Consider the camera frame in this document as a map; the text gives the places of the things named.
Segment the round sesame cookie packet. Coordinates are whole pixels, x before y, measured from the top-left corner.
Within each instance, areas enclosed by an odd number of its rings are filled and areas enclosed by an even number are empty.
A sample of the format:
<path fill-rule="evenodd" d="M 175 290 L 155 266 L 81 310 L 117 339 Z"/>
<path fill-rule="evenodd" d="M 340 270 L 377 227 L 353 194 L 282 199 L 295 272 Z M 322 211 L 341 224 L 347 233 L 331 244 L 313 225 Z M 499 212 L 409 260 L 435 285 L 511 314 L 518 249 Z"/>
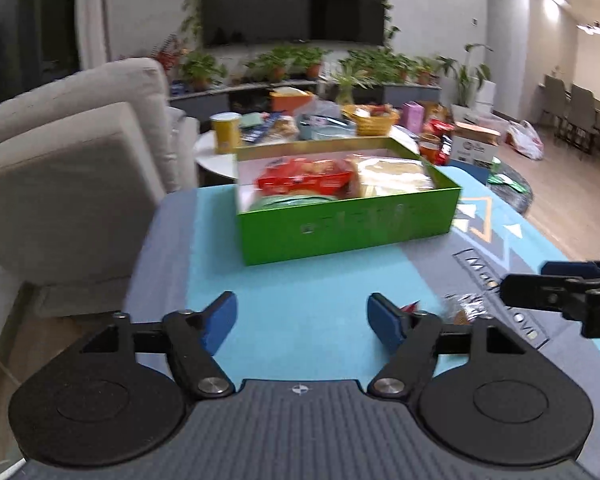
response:
<path fill-rule="evenodd" d="M 452 294 L 443 298 L 442 318 L 446 324 L 466 326 L 478 318 L 496 318 L 496 311 L 487 294 Z"/>

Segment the green white snack bag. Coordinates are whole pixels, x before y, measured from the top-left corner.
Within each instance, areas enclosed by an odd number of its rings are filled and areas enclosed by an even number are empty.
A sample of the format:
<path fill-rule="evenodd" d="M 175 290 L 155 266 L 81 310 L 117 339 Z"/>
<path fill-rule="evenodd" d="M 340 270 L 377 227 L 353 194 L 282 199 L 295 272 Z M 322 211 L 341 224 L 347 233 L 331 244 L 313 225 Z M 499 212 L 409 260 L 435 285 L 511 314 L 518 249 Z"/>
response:
<path fill-rule="evenodd" d="M 316 194 L 288 194 L 262 196 L 255 200 L 249 210 L 271 210 L 288 207 L 303 207 L 311 205 L 321 205 L 336 202 L 336 197 L 330 195 Z"/>

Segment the red noodle packet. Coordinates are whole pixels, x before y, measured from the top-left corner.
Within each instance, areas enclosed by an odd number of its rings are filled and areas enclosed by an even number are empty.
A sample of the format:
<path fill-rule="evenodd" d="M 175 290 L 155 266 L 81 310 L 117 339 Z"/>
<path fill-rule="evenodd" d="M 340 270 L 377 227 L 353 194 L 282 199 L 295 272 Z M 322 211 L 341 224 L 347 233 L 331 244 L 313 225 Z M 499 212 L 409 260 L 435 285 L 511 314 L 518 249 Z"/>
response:
<path fill-rule="evenodd" d="M 335 196 L 349 185 L 353 169 L 346 160 L 285 158 L 272 162 L 256 185 L 266 196 L 315 194 Z"/>

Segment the blue grey table mat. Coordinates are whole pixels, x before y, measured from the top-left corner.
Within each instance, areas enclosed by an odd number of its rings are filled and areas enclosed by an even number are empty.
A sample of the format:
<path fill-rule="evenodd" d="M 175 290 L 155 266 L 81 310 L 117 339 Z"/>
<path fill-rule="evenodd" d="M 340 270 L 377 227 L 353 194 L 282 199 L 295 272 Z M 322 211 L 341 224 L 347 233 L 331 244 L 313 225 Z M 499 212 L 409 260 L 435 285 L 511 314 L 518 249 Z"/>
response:
<path fill-rule="evenodd" d="M 600 340 L 557 313 L 509 309 L 494 285 L 562 255 L 534 226 L 459 169 L 462 189 L 448 234 L 260 266 L 242 258 L 231 185 L 166 196 L 147 234 L 124 302 L 136 322 L 198 311 L 221 295 L 238 300 L 235 327 L 216 357 L 234 382 L 356 379 L 367 384 L 387 352 L 366 321 L 380 292 L 395 304 L 442 313 L 444 298 L 480 294 L 490 313 L 529 338 L 590 396 L 595 419 L 580 463 L 600 477 Z"/>

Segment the green cardboard box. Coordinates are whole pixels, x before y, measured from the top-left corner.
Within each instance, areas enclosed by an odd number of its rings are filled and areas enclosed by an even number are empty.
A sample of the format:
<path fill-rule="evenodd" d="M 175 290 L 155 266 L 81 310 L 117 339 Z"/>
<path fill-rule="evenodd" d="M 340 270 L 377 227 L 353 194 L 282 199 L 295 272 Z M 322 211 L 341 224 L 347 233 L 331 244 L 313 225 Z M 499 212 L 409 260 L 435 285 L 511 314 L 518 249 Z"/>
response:
<path fill-rule="evenodd" d="M 341 159 L 351 155 L 419 160 L 434 190 L 361 198 L 353 181 L 336 202 L 250 211 L 263 195 L 256 180 L 272 162 L 285 158 Z M 451 229 L 460 186 L 388 136 L 354 136 L 241 148 L 236 153 L 237 217 L 245 264 L 272 263 L 406 242 L 442 235 Z"/>

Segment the dark marble round table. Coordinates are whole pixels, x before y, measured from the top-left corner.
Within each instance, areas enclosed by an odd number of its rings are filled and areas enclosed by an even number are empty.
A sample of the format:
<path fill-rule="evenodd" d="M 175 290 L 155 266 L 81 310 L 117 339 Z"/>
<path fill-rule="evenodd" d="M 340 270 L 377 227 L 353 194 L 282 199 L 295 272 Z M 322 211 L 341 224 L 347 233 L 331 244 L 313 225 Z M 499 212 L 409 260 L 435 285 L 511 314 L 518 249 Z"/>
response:
<path fill-rule="evenodd" d="M 494 157 L 486 186 L 505 203 L 525 216 L 534 195 L 530 183 L 513 167 Z"/>

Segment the white plastic shopping bag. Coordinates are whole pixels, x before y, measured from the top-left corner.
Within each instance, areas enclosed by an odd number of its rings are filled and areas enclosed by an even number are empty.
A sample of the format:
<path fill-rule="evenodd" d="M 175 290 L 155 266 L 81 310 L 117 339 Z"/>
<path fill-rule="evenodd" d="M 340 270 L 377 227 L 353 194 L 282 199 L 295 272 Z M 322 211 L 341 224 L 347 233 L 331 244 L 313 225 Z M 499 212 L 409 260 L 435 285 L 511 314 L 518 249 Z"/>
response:
<path fill-rule="evenodd" d="M 507 129 L 506 143 L 518 154 L 531 160 L 542 160 L 544 144 L 530 122 L 510 122 Z"/>

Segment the yellow cylindrical can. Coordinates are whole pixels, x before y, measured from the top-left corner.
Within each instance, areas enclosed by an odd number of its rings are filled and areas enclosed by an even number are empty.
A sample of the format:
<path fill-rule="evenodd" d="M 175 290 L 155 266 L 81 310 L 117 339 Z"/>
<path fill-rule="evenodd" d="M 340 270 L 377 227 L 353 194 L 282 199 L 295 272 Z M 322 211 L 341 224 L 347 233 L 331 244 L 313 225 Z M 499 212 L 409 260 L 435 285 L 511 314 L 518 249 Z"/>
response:
<path fill-rule="evenodd" d="M 215 135 L 215 153 L 232 154 L 236 151 L 242 138 L 240 137 L 240 120 L 242 115 L 235 112 L 223 112 L 211 117 Z"/>

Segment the yellow wicker basket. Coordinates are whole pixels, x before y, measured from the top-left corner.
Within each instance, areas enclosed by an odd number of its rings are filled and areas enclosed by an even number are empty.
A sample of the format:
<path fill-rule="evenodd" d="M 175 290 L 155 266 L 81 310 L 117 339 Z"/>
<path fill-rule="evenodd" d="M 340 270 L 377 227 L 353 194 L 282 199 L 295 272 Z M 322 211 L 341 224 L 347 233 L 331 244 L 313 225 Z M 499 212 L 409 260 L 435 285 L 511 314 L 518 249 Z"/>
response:
<path fill-rule="evenodd" d="M 356 105 L 341 107 L 345 118 L 355 123 L 357 136 L 388 136 L 400 119 L 400 114 L 390 104 Z"/>

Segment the beige sofa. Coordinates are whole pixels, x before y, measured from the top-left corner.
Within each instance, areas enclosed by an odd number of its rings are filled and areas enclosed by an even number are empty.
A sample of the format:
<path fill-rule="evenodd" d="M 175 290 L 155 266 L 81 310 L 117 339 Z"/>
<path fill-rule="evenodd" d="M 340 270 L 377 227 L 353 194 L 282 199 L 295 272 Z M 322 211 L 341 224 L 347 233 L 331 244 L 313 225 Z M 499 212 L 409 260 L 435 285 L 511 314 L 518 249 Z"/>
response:
<path fill-rule="evenodd" d="M 127 58 L 0 104 L 0 266 L 39 316 L 118 310 L 158 205 L 196 186 L 199 125 L 168 94 Z"/>

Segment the pink small box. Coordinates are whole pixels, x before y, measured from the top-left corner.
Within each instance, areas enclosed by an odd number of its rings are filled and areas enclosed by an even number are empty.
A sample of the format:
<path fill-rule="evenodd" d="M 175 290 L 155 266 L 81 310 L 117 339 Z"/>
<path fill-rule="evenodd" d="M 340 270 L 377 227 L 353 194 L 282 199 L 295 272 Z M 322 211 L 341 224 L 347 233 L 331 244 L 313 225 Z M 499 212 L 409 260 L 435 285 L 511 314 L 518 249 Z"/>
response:
<path fill-rule="evenodd" d="M 419 102 L 410 101 L 402 105 L 400 125 L 412 133 L 421 133 L 425 121 L 425 107 Z"/>

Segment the orange tissue box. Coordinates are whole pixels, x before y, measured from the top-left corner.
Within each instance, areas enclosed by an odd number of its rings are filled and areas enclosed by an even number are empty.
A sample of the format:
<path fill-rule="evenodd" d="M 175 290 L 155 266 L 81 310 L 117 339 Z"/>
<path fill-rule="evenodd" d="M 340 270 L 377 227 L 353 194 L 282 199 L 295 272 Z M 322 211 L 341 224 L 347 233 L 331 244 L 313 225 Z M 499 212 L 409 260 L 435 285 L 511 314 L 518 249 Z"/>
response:
<path fill-rule="evenodd" d="M 294 114 L 295 110 L 311 103 L 315 94 L 294 87 L 280 87 L 270 92 L 272 112 Z"/>

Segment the potted green plant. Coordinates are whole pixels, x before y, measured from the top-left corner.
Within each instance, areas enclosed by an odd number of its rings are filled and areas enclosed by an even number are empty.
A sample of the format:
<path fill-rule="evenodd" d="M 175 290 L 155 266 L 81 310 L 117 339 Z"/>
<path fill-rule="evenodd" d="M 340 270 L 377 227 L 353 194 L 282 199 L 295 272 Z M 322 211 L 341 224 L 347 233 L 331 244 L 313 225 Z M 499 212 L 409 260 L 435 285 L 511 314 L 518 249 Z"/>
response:
<path fill-rule="evenodd" d="M 227 69 L 215 57 L 201 50 L 189 51 L 182 59 L 180 73 L 195 92 L 206 91 L 227 76 Z"/>

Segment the red flower decoration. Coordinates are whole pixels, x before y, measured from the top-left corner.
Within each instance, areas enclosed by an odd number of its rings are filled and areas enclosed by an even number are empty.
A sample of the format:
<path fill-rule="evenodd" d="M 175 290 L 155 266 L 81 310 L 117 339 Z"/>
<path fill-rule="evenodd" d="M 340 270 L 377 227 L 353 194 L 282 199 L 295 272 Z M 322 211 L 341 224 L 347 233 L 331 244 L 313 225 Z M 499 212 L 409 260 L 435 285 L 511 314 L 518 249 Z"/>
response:
<path fill-rule="evenodd" d="M 157 61 L 168 74 L 180 62 L 183 55 L 183 43 L 177 34 L 171 34 L 162 44 L 151 51 L 150 57 Z"/>

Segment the wall mounted television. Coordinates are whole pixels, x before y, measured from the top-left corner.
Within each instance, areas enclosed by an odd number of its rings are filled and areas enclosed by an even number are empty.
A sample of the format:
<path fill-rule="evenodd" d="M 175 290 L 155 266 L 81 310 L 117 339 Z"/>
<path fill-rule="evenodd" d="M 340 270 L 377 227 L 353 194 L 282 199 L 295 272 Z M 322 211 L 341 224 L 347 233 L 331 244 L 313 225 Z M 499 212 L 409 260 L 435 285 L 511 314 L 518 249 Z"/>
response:
<path fill-rule="evenodd" d="M 233 44 L 334 42 L 379 46 L 385 0 L 201 0 L 202 42 Z"/>

